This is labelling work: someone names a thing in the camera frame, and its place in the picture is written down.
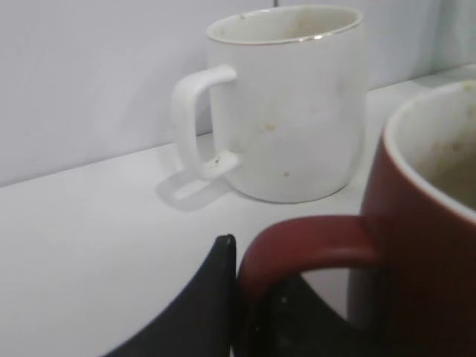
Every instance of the mug handle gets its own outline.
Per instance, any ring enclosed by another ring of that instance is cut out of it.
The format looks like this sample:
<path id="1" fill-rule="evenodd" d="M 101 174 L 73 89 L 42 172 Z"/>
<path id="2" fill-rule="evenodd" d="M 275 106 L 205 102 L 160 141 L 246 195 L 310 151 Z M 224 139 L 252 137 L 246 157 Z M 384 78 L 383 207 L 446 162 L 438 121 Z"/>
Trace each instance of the mug handle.
<path id="1" fill-rule="evenodd" d="M 178 153 L 185 167 L 199 178 L 211 181 L 240 164 L 235 152 L 224 150 L 203 162 L 196 144 L 196 101 L 210 87 L 234 81 L 237 73 L 228 65 L 219 65 L 185 77 L 177 83 L 172 95 L 172 119 L 176 127 Z"/>
<path id="2" fill-rule="evenodd" d="M 319 268 L 379 265 L 376 246 L 360 216 L 304 217 L 265 229 L 248 247 L 239 267 L 240 326 L 234 342 L 236 355 L 250 355 L 248 333 L 256 309 L 276 283 Z"/>

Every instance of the ceramic mug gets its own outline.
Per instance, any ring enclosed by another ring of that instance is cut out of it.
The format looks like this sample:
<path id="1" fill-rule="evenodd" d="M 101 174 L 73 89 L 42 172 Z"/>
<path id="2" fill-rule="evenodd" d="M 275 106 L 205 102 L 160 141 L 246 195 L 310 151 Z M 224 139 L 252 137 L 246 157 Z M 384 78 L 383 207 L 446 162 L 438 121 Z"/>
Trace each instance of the ceramic mug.
<path id="1" fill-rule="evenodd" d="M 205 180 L 224 175 L 238 191 L 271 202 L 304 202 L 352 177 L 364 134 L 362 15 L 302 5 L 212 24 L 209 69 L 180 81 L 172 99 L 177 146 Z M 216 157 L 197 151 L 195 105 L 210 90 Z"/>
<path id="2" fill-rule="evenodd" d="M 239 273 L 248 313 L 291 274 L 375 267 L 367 312 L 386 356 L 475 357 L 476 210 L 431 184 L 470 158 L 476 158 L 476 82 L 406 103 L 384 128 L 360 216 L 281 222 L 253 241 Z M 351 275 L 351 315 L 359 309 L 352 302 L 366 295 L 356 294 L 362 286 Z"/>

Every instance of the white wall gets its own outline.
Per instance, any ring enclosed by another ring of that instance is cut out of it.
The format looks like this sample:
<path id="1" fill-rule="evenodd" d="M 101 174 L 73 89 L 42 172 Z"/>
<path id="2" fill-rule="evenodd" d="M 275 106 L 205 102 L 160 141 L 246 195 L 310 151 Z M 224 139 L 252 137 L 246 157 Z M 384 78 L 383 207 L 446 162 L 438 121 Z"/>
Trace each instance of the white wall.
<path id="1" fill-rule="evenodd" d="M 206 25 L 272 2 L 0 1 L 0 186 L 170 142 L 170 92 L 204 68 Z M 474 0 L 323 2 L 366 13 L 371 88 L 476 58 Z"/>

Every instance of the mug rim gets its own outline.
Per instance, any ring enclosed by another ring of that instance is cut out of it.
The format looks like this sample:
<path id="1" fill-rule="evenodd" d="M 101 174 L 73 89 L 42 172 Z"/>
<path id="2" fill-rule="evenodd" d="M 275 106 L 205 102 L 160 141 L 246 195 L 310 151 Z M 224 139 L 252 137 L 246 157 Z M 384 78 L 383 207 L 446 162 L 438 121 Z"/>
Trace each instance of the mug rim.
<path id="1" fill-rule="evenodd" d="M 410 100 L 403 103 L 389 118 L 384 127 L 382 141 L 387 150 L 390 159 L 395 164 L 397 170 L 416 188 L 423 192 L 428 198 L 436 202 L 446 210 L 464 218 L 473 225 L 476 225 L 476 210 L 473 210 L 463 203 L 453 199 L 443 191 L 437 189 L 424 179 L 403 157 L 396 144 L 396 130 L 397 126 L 405 118 L 405 113 L 412 110 L 415 105 L 419 105 L 422 101 L 431 97 L 438 97 L 440 95 L 464 91 L 464 88 L 470 85 L 476 88 L 476 80 L 467 80 L 463 82 L 452 83 L 440 86 L 435 89 L 418 94 Z"/>
<path id="2" fill-rule="evenodd" d="M 217 36 L 214 36 L 213 29 L 219 27 L 220 25 L 223 25 L 226 22 L 230 22 L 234 20 L 237 16 L 243 18 L 248 17 L 248 16 L 256 16 L 260 15 L 263 13 L 279 13 L 279 12 L 286 12 L 289 10 L 295 10 L 295 9 L 306 9 L 306 8 L 314 8 L 314 9 L 321 9 L 321 10 L 328 10 L 328 9 L 333 9 L 333 10 L 345 10 L 348 12 L 353 13 L 356 16 L 356 19 L 351 22 L 348 25 L 342 26 L 340 28 L 337 28 L 335 30 L 323 32 L 323 33 L 314 33 L 312 35 L 308 36 L 301 36 L 301 37 L 292 37 L 290 39 L 274 39 L 274 40 L 269 40 L 269 41 L 233 41 L 233 40 L 226 40 L 219 38 Z M 364 14 L 360 11 L 355 9 L 354 7 L 349 7 L 349 6 L 344 6 L 344 5 L 325 5 L 325 4 L 302 4 L 302 5 L 292 5 L 292 6 L 279 6 L 279 7 L 270 7 L 268 9 L 262 9 L 262 10 L 254 10 L 254 11 L 249 11 L 247 13 L 240 13 L 240 14 L 235 14 L 231 16 L 227 16 L 223 19 L 215 21 L 213 24 L 209 25 L 206 30 L 207 38 L 214 41 L 214 42 L 219 42 L 219 43 L 225 43 L 228 45 L 252 45 L 252 46 L 263 46 L 263 45 L 283 45 L 287 43 L 299 43 L 299 42 L 305 42 L 305 41 L 310 41 L 310 40 L 319 40 L 323 39 L 328 36 L 336 35 L 339 33 L 347 32 L 357 26 L 359 26 L 364 20 Z"/>

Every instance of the black object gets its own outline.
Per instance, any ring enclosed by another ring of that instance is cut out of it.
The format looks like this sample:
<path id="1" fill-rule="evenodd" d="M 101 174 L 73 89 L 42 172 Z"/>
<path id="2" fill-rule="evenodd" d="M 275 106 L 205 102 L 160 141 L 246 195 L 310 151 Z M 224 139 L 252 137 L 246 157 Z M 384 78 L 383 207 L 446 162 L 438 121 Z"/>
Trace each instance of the black object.
<path id="1" fill-rule="evenodd" d="M 247 333 L 247 357 L 386 356 L 327 306 L 300 275 L 268 292 Z"/>
<path id="2" fill-rule="evenodd" d="M 236 255 L 234 237 L 218 237 L 200 269 L 167 309 L 105 357 L 228 357 Z"/>

